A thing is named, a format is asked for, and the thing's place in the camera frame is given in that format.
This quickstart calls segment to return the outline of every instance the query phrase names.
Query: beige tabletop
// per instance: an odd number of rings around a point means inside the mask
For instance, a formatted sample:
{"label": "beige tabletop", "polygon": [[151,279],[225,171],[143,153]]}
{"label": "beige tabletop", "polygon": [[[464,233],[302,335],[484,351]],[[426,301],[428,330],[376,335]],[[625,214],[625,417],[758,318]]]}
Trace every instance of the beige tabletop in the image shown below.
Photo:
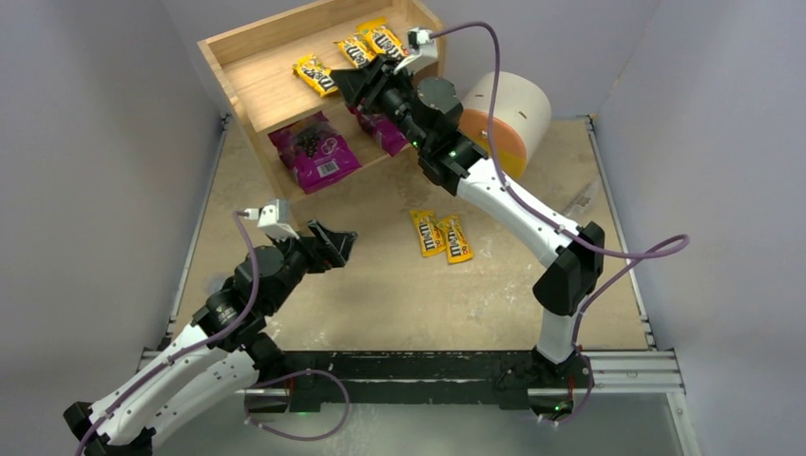
{"label": "beige tabletop", "polygon": [[[595,220],[605,246],[621,250],[604,191],[584,207],[571,203],[599,179],[582,121],[555,121],[519,182],[547,205],[585,225]],[[216,283],[232,274],[245,248],[233,210],[272,198],[257,158],[230,128],[208,201],[182,298],[186,324]],[[424,258],[409,211],[458,214],[475,257],[449,265]],[[502,225],[432,185],[403,156],[354,176],[293,206],[297,220],[318,219],[332,230],[358,232],[344,269],[308,275],[271,318],[269,335],[288,350],[527,349],[540,330],[542,308],[531,287],[544,272],[530,251]],[[270,241],[246,222],[256,245]],[[607,258],[600,283],[624,261]],[[629,278],[594,303],[582,325],[587,349],[646,349]]]}

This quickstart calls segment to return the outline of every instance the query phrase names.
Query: barcode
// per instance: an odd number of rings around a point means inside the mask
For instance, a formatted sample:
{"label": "barcode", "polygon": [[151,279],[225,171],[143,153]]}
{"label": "barcode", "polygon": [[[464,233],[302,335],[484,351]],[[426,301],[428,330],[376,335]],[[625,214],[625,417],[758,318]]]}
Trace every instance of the barcode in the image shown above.
{"label": "barcode", "polygon": [[328,161],[325,164],[317,166],[317,171],[319,172],[319,176],[324,178],[338,171],[338,165],[335,161]]}

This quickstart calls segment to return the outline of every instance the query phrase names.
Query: purple candy bag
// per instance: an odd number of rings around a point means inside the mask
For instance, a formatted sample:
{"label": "purple candy bag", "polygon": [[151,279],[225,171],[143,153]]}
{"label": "purple candy bag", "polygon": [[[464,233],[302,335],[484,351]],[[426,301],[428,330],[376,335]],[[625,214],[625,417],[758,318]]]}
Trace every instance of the purple candy bag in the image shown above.
{"label": "purple candy bag", "polygon": [[409,140],[383,114],[364,115],[354,108],[349,109],[355,114],[361,129],[372,136],[375,142],[392,157],[409,145]]}
{"label": "purple candy bag", "polygon": [[269,140],[306,194],[341,181],[361,167],[321,111],[269,133]]}

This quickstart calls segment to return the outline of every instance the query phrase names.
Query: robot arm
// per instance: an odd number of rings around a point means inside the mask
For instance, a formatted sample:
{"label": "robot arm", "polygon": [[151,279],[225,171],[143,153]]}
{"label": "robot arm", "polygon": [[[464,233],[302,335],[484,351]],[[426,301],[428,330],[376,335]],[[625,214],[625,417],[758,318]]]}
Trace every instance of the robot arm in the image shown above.
{"label": "robot arm", "polygon": [[[86,455],[150,455],[152,447],[198,413],[233,391],[254,385],[259,373],[273,367],[281,356],[277,345],[260,332],[265,318],[280,308],[306,274],[343,267],[355,242],[355,233],[332,232],[315,220],[308,223],[313,236],[295,232],[287,222],[285,201],[246,212],[275,244],[255,249],[258,276],[253,274],[251,260],[245,259],[145,368],[107,397],[92,404],[75,403],[65,411],[77,438],[95,426]],[[254,305],[234,331],[174,360],[177,352],[203,343],[244,312],[255,281],[259,292]],[[140,387],[107,413],[133,385]]]}
{"label": "robot arm", "polygon": [[[532,288],[544,307],[536,350],[548,363],[560,365],[574,353],[576,313],[596,286],[603,256],[588,251],[518,204],[498,179],[493,160],[459,129],[463,107],[453,84],[438,77],[413,85],[412,69],[436,61],[431,32],[414,28],[408,34],[410,55],[397,62],[378,55],[360,69],[334,70],[347,106],[382,113],[417,149],[423,174],[452,195],[467,200],[505,225],[547,267]],[[586,227],[558,215],[514,180],[507,185],[528,205],[591,244],[604,247],[605,233],[596,223]]]}

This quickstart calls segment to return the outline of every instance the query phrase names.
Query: white cylinder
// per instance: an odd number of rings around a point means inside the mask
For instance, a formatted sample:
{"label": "white cylinder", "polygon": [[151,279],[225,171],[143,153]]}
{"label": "white cylinder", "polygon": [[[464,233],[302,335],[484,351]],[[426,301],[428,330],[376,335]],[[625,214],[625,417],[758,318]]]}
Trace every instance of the white cylinder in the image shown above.
{"label": "white cylinder", "polygon": [[[489,97],[493,73],[484,75],[462,101],[465,111],[460,128],[489,152],[487,141]],[[536,84],[502,71],[495,98],[494,135],[501,165],[515,179],[527,163],[551,123],[551,104]]]}

